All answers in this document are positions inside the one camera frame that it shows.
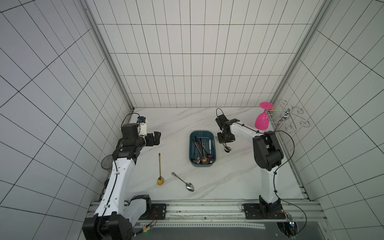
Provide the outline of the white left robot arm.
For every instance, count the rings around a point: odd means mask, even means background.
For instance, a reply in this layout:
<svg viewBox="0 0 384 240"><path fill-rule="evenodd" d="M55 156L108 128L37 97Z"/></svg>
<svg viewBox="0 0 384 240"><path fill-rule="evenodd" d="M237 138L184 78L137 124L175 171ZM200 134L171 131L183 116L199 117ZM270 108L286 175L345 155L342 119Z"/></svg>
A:
<svg viewBox="0 0 384 240"><path fill-rule="evenodd" d="M122 124L112 159L112 172L92 217L84 220L82 231L87 240L130 240L143 233L159 217L149 195L134 196L126 202L128 180L144 147L160 144L161 133L147 132L146 118L138 116L136 123Z"/></svg>

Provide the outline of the teal plastic storage box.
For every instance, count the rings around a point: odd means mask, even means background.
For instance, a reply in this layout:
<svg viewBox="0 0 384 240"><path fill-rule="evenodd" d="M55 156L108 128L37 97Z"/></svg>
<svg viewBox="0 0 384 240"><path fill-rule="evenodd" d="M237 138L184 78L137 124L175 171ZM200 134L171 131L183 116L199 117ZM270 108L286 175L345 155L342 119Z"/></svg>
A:
<svg viewBox="0 0 384 240"><path fill-rule="evenodd" d="M194 167L210 167L217 159L215 136L210 131L190 134L189 160Z"/></svg>

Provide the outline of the copper long spoon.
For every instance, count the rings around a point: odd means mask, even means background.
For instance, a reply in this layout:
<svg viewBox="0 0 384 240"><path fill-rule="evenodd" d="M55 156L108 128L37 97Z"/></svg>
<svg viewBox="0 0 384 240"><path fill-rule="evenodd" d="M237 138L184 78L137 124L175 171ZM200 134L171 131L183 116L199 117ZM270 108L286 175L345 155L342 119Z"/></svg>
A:
<svg viewBox="0 0 384 240"><path fill-rule="evenodd" d="M205 152L205 145L203 144L203 141L199 138L196 138L195 139L195 145L196 145L196 148L199 152L199 163L200 164L208 164L209 163L209 160L208 158L206 157L206 152Z"/></svg>

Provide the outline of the white handled silver spoon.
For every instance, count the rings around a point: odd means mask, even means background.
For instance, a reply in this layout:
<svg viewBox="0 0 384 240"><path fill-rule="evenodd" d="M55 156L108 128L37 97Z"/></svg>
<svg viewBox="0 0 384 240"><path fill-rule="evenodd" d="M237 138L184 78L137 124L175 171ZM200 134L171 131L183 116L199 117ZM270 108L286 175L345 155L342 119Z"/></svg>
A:
<svg viewBox="0 0 384 240"><path fill-rule="evenodd" d="M212 140L209 140L209 155L208 158L211 160L213 158L212 154Z"/></svg>

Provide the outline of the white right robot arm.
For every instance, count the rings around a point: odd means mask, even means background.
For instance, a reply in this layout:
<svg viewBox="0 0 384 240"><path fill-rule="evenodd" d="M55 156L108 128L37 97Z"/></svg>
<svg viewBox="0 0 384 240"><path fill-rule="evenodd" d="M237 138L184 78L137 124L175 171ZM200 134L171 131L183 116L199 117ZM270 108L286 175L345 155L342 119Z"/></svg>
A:
<svg viewBox="0 0 384 240"><path fill-rule="evenodd" d="M277 195L276 175L282 164L284 153L276 133L260 133L241 124L238 119L229 120L224 114L216 117L220 128L218 140L221 144L234 142L240 137L253 145L254 160L261 169L262 190L259 195L259 213L267 217L281 208L281 199Z"/></svg>

